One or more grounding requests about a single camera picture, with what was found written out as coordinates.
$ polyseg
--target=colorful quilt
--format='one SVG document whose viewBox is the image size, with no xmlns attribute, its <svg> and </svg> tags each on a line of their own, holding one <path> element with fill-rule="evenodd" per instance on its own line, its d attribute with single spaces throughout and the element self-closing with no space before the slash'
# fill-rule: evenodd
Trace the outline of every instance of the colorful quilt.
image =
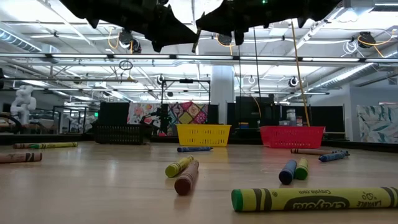
<svg viewBox="0 0 398 224">
<path fill-rule="evenodd" d="M 357 106 L 361 142 L 398 143 L 398 105 Z"/>
<path fill-rule="evenodd" d="M 155 112 L 157 108 L 160 108 L 160 103 L 130 103 L 127 123 L 139 124 L 142 117 Z M 176 136 L 176 124 L 204 124 L 207 120 L 208 105 L 196 104 L 193 102 L 174 103 L 169 104 L 168 113 L 171 117 L 171 122 L 165 134 L 168 136 Z M 154 126 L 160 127 L 160 121 L 157 120 L 156 116 L 146 118 L 144 121 L 147 124 L 152 123 Z"/>
</svg>

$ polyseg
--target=red basket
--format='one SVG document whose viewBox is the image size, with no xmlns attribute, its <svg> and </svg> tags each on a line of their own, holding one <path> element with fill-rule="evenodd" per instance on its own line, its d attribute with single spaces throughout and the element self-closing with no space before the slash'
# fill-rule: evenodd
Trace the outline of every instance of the red basket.
<svg viewBox="0 0 398 224">
<path fill-rule="evenodd" d="M 274 149 L 318 149 L 325 127 L 264 126 L 262 143 Z"/>
</svg>

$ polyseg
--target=blue crayon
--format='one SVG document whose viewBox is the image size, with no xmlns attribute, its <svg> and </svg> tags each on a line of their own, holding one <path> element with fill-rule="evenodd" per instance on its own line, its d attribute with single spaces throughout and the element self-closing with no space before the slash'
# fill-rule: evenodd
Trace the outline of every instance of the blue crayon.
<svg viewBox="0 0 398 224">
<path fill-rule="evenodd" d="M 339 152 L 343 152 L 343 153 L 346 154 L 346 156 L 350 156 L 350 154 L 349 154 L 349 152 L 348 152 L 347 150 L 345 150 L 345 151 L 343 151 L 343 150 L 335 150 L 335 151 L 332 151 L 332 153 L 339 153 Z"/>
<path fill-rule="evenodd" d="M 210 151 L 213 147 L 178 147 L 178 152 L 199 152 L 199 151 Z"/>
<path fill-rule="evenodd" d="M 343 159 L 345 156 L 346 156 L 345 153 L 339 152 L 339 153 L 320 156 L 319 160 L 322 162 L 328 162 L 328 161 L 334 161 L 337 159 Z"/>
<path fill-rule="evenodd" d="M 282 184 L 288 185 L 293 181 L 294 172 L 297 167 L 297 162 L 289 160 L 282 171 L 279 173 L 279 180 Z"/>
</svg>

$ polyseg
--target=yellow basket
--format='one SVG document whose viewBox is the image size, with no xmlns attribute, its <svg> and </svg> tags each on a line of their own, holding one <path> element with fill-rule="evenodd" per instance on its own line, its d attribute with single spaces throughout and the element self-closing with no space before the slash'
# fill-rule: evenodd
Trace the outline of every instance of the yellow basket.
<svg viewBox="0 0 398 224">
<path fill-rule="evenodd" d="M 177 124 L 181 146 L 218 146 L 228 143 L 231 125 Z"/>
</svg>

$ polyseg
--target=white column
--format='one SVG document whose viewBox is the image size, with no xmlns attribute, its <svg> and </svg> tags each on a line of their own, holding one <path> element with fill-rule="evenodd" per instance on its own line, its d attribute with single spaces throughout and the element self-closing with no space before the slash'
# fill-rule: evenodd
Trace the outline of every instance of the white column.
<svg viewBox="0 0 398 224">
<path fill-rule="evenodd" d="M 234 71 L 232 66 L 213 66 L 211 74 L 211 104 L 218 105 L 218 122 L 226 124 L 226 103 L 233 103 Z"/>
</svg>

